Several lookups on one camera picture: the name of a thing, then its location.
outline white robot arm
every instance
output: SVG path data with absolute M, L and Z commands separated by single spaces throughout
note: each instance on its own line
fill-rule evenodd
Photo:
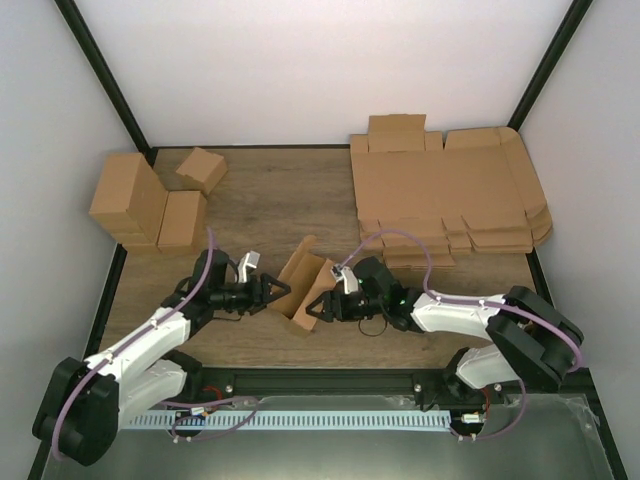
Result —
M 220 250 L 213 251 L 206 281 L 198 290 L 194 286 L 202 276 L 206 257 L 207 251 L 196 262 L 193 275 L 181 280 L 174 293 L 136 330 L 84 361 L 67 358 L 54 369 L 33 425 L 37 438 L 51 442 L 60 416 L 59 450 L 82 465 L 91 465 L 132 418 L 163 400 L 189 396 L 185 392 L 192 390 L 188 374 L 202 366 L 173 349 L 210 322 L 215 311 L 252 314 L 291 291 L 270 275 L 251 275 L 260 258 L 256 252 L 247 253 L 236 267 Z M 227 265 L 235 270 L 231 283 L 225 281 Z M 191 301 L 176 311 L 187 295 L 192 295 Z M 85 378 L 86 390 L 72 398 Z M 61 412 L 68 401 L 72 403 L 65 416 Z
M 550 304 L 525 287 L 504 295 L 465 297 L 421 292 L 403 287 L 375 257 L 353 270 L 336 266 L 337 287 L 307 306 L 307 313 L 325 322 L 362 321 L 381 314 L 394 328 L 417 333 L 455 332 L 492 342 L 464 349 L 454 357 L 456 376 L 472 390 L 523 379 L 543 391 L 557 391 L 575 362 L 574 350 L 544 328 L 513 312 L 525 312 L 551 325 L 578 348 L 582 332 Z

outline flat cardboard sheet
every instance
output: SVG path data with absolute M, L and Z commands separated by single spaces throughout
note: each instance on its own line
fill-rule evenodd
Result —
M 361 238 L 413 234 L 450 266 L 451 254 L 530 252 L 548 238 L 551 214 L 522 139 L 508 127 L 425 132 L 425 115 L 372 116 L 352 135 Z M 384 234 L 368 251 L 399 265 L 416 244 Z

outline wooden table surface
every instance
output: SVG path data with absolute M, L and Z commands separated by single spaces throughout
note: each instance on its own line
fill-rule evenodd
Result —
M 346 148 L 227 148 L 229 173 L 214 189 L 207 224 L 221 249 L 238 259 L 261 253 L 259 271 L 277 275 L 300 240 L 318 237 L 314 253 L 343 260 L 359 244 L 355 197 Z M 188 149 L 162 149 L 155 170 L 170 190 L 179 190 L 173 173 Z M 128 255 L 102 340 L 106 348 L 146 321 L 175 284 L 191 274 L 196 256 Z M 451 270 L 436 270 L 430 286 L 452 294 L 494 294 L 513 285 L 533 288 L 524 255 L 456 257 Z M 401 275 L 419 285 L 421 274 Z M 479 339 L 452 333 L 403 333 L 389 327 L 377 338 L 358 332 L 355 323 L 318 322 L 307 338 L 287 332 L 280 314 L 263 311 L 237 323 L 214 321 L 180 350 L 205 365 L 239 367 L 443 367 L 464 346 Z M 377 332 L 382 319 L 363 322 Z

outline black frame edge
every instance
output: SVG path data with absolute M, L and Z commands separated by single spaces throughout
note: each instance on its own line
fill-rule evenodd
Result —
M 527 263 L 529 264 L 529 272 L 531 272 L 531 279 L 533 280 L 533 286 L 536 293 L 547 301 L 550 305 L 553 305 L 553 299 L 551 298 L 551 291 L 547 280 L 544 277 L 542 271 L 542 265 L 540 265 L 540 259 L 538 258 L 538 252 L 535 248 L 531 253 L 527 253 Z
M 531 81 L 529 82 L 529 85 L 527 85 L 520 102 L 518 102 L 518 106 L 513 112 L 513 115 L 511 115 L 511 119 L 508 123 L 509 127 L 516 131 L 520 130 L 520 127 L 522 127 L 529 111 L 536 103 L 540 92 L 542 92 L 542 89 L 551 76 L 553 69 L 558 63 L 558 60 L 560 60 L 560 57 L 562 57 L 562 54 L 571 41 L 573 34 L 578 29 L 580 22 L 589 10 L 592 2 L 593 0 L 573 0 L 569 6 L 569 9 L 562 19 L 558 30 L 556 30 L 549 47 L 547 47 L 547 51 L 544 53 L 538 68 L 536 68 L 533 77 L 531 77 Z
M 93 39 L 93 35 L 91 35 L 89 27 L 84 21 L 76 2 L 74 0 L 55 0 L 55 2 L 60 13 L 69 25 L 73 36 L 76 38 L 78 45 L 80 45 L 80 48 L 87 57 L 89 64 L 91 64 L 91 68 L 93 68 L 98 80 L 102 84 L 102 88 L 116 109 L 120 120 L 122 120 L 127 132 L 129 132 L 136 148 L 142 153 L 148 153 L 150 150 L 149 143 L 133 116 L 133 112 L 129 108 L 129 104 L 124 98 L 106 60 L 102 56 L 96 41 Z

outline folded cardboard box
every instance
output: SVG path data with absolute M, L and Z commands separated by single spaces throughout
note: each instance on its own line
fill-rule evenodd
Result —
M 317 319 L 306 312 L 307 306 L 336 281 L 331 275 L 334 263 L 309 252 L 316 237 L 305 237 L 278 275 L 278 280 L 291 287 L 291 293 L 273 302 L 269 308 L 282 313 L 288 330 L 298 335 L 308 335 Z
M 142 154 L 110 155 L 89 215 L 120 243 L 155 244 L 167 195 Z
M 209 195 L 226 173 L 224 157 L 202 148 L 194 148 L 176 170 L 186 188 L 200 190 L 204 195 Z
M 551 215 L 522 139 L 507 127 L 425 132 L 425 115 L 372 116 L 352 135 L 361 238 L 407 231 L 435 254 L 530 252 L 551 232 Z M 375 247 L 415 243 L 385 234 Z M 449 256 L 443 264 L 449 264 Z
M 199 191 L 169 192 L 158 249 L 162 253 L 199 253 L 207 201 Z

